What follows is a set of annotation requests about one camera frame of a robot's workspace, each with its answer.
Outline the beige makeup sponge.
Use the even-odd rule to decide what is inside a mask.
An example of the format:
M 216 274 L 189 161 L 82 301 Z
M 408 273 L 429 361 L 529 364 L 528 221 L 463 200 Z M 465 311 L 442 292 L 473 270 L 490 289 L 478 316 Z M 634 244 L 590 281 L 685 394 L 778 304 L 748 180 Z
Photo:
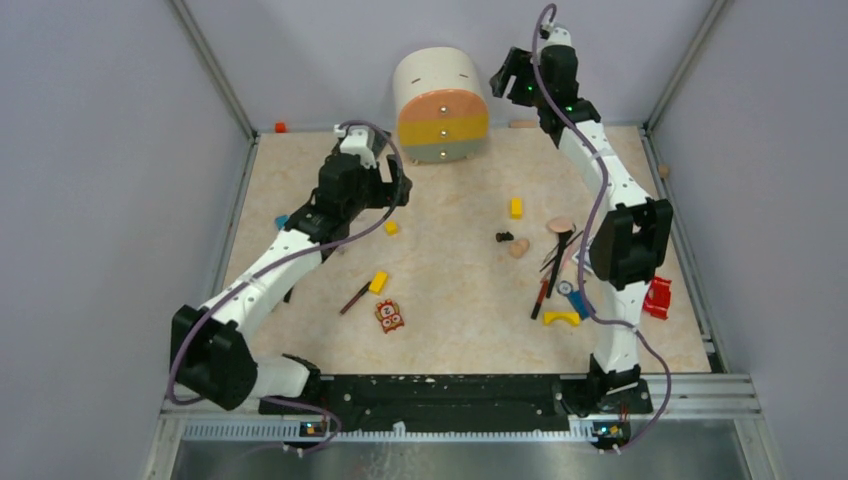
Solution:
M 530 242 L 527 238 L 519 238 L 509 244 L 508 253 L 512 258 L 520 259 L 526 255 L 529 247 Z

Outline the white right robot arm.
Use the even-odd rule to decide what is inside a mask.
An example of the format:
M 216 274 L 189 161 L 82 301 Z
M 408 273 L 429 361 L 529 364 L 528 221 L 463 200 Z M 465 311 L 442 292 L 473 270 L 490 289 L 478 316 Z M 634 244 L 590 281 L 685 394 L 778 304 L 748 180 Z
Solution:
M 595 106 L 579 94 L 578 58 L 566 28 L 535 27 L 533 44 L 513 47 L 489 79 L 493 96 L 535 109 L 542 131 L 572 162 L 594 200 L 578 250 L 600 297 L 589 300 L 598 327 L 591 365 L 602 373 L 586 385 L 589 404 L 612 412 L 627 397 L 617 375 L 639 369 L 638 332 L 643 301 L 664 263 L 673 207 L 656 200 L 614 151 Z

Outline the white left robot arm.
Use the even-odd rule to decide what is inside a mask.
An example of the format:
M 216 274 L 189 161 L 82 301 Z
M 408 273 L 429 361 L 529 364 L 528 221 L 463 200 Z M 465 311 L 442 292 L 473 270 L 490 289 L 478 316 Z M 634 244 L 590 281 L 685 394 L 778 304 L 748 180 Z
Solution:
M 412 182 L 389 131 L 348 120 L 334 135 L 317 186 L 270 246 L 219 294 L 174 314 L 166 388 L 172 404 L 207 400 L 233 410 L 244 403 L 260 382 L 249 340 L 262 322 L 339 247 L 378 229 L 408 203 Z

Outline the cream round drawer organizer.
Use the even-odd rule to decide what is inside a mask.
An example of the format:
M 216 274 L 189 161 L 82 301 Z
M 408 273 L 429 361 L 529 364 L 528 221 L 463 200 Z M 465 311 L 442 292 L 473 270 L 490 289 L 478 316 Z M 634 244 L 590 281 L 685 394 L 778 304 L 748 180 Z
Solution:
M 453 47 L 414 51 L 392 79 L 398 143 L 415 163 L 469 158 L 484 145 L 489 110 L 472 59 Z

